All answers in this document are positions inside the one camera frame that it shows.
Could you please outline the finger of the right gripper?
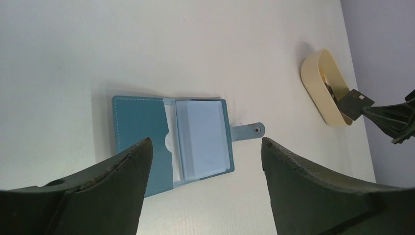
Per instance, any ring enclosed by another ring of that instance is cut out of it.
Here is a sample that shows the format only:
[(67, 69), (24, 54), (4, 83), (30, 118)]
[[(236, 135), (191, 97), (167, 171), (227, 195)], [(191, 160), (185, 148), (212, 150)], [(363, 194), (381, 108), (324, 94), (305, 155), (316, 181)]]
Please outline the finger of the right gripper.
[(393, 144), (401, 144), (415, 135), (415, 102), (365, 107), (363, 116), (371, 120), (383, 133), (392, 138)]

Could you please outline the grey VIP credit card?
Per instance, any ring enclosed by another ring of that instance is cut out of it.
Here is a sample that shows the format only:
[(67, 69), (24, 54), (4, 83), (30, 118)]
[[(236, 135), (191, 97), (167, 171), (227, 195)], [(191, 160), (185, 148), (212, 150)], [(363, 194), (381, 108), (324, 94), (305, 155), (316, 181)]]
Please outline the grey VIP credit card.
[(365, 107), (371, 107), (375, 102), (356, 89), (348, 92), (343, 98), (338, 100), (339, 111), (349, 119), (356, 121)]

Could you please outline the blue leather card holder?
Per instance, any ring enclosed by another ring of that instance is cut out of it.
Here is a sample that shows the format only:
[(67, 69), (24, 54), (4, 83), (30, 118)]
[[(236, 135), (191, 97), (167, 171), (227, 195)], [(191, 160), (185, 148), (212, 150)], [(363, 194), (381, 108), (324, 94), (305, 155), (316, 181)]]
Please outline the blue leather card holder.
[(117, 153), (150, 138), (145, 196), (234, 171), (232, 143), (261, 138), (264, 124), (231, 126), (224, 99), (112, 98)]

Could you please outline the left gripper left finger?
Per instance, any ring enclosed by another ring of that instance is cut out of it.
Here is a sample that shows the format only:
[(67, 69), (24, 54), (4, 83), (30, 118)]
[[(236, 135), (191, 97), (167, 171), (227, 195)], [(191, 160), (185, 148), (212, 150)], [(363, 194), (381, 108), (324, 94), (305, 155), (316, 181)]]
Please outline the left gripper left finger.
[(134, 235), (153, 159), (150, 138), (38, 187), (0, 193), (3, 235)]

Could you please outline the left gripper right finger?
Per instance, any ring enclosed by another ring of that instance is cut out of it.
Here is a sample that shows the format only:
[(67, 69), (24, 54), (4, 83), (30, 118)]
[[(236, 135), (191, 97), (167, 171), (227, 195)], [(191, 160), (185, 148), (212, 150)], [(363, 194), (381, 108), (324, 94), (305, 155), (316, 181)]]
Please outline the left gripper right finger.
[(412, 235), (415, 190), (338, 173), (263, 138), (261, 161), (279, 235)]

